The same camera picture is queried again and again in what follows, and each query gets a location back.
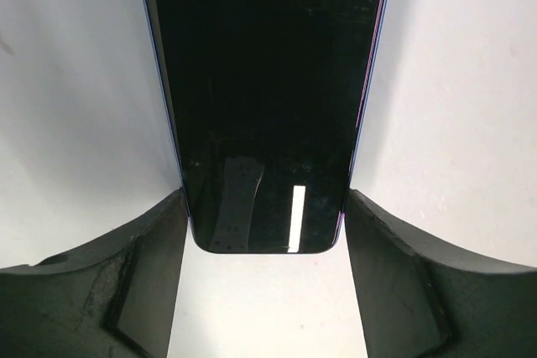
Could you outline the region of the blue-edged black smartphone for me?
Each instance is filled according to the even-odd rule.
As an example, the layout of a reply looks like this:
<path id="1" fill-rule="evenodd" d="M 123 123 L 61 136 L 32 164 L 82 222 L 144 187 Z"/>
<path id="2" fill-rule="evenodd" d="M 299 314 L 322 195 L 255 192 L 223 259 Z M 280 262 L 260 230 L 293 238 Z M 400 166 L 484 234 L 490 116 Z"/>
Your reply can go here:
<path id="1" fill-rule="evenodd" d="M 144 1 L 197 246 L 330 249 L 386 0 Z"/>

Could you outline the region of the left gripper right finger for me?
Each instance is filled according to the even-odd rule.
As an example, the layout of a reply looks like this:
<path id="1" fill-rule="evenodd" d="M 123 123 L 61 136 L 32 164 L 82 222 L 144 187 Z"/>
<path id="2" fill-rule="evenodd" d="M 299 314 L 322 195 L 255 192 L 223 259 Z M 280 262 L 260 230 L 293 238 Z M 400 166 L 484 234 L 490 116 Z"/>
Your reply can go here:
<path id="1" fill-rule="evenodd" d="M 535 356 L 533 267 L 443 241 L 356 190 L 345 230 L 369 356 Z"/>

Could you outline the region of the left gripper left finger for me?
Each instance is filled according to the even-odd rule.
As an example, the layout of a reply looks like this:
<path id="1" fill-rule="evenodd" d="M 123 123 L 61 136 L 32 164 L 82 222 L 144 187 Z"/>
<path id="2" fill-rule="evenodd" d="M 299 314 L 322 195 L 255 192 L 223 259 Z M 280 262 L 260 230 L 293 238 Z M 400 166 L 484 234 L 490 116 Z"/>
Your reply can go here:
<path id="1" fill-rule="evenodd" d="M 166 357 L 187 209 L 178 189 L 98 238 L 1 271 L 3 357 Z"/>

